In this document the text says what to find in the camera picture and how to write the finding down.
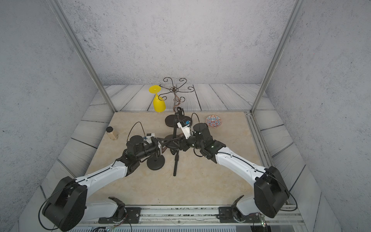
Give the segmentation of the black round stand base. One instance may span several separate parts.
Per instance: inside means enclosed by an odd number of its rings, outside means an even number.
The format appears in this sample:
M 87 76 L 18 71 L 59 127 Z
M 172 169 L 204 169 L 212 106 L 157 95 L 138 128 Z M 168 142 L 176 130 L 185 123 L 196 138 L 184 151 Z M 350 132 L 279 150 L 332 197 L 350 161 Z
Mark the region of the black round stand base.
M 170 149 L 179 149 L 179 140 L 181 135 L 168 135 L 164 138 L 163 145 Z

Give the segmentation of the black microphone stand pole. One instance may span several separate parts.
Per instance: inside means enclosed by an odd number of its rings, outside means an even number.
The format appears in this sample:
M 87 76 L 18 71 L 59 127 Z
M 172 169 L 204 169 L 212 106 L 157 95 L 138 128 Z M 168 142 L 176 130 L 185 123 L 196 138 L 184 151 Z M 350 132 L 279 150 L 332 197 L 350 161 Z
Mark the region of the black microphone stand pole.
M 182 120 L 184 117 L 184 110 L 181 107 L 176 108 L 176 112 L 174 114 L 174 131 L 173 131 L 173 139 L 177 137 L 177 129 L 178 129 L 178 123 Z

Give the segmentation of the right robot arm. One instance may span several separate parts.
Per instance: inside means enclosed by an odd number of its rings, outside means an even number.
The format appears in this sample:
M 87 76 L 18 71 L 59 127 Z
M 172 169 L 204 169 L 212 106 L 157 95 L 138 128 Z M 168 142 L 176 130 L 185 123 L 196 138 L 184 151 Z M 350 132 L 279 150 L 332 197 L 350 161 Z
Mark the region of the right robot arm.
M 182 150 L 198 149 L 202 156 L 232 170 L 253 187 L 252 197 L 241 196 L 231 206 L 237 222 L 244 222 L 247 216 L 255 213 L 269 218 L 277 215 L 290 197 L 277 168 L 265 168 L 239 156 L 224 143 L 213 139 L 206 123 L 197 123 L 191 127 L 186 121 L 179 122 L 177 126 L 184 135 L 180 140 Z

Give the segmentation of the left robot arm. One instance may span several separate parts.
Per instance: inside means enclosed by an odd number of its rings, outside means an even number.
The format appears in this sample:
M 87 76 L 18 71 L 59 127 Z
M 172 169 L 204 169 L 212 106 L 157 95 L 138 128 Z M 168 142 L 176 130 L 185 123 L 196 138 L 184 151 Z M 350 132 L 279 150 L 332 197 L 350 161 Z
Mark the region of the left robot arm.
M 59 181 L 51 196 L 39 209 L 39 216 L 50 220 L 63 232 L 73 229 L 81 221 L 106 218 L 120 223 L 127 215 L 125 204 L 116 197 L 107 201 L 88 203 L 87 199 L 106 185 L 132 174 L 147 157 L 162 155 L 161 141 L 156 137 L 148 143 L 135 135 L 127 141 L 127 148 L 112 164 L 86 176 L 65 177 Z

